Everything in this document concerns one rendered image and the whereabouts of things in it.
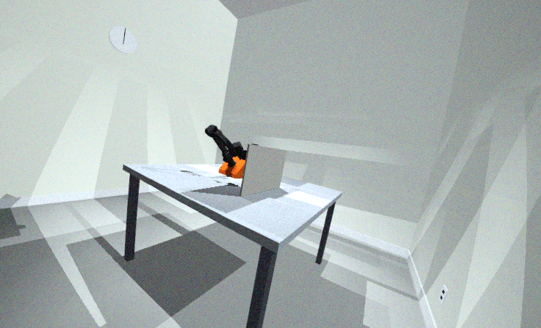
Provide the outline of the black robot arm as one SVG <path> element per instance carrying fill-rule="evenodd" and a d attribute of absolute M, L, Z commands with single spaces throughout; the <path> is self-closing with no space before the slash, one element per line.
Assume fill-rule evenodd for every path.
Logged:
<path fill-rule="evenodd" d="M 205 133 L 212 137 L 221 150 L 223 161 L 228 163 L 229 167 L 233 167 L 237 162 L 232 158 L 238 157 L 240 160 L 245 160 L 247 150 L 243 150 L 240 142 L 231 143 L 226 136 L 219 130 L 218 126 L 211 124 L 205 129 Z"/>

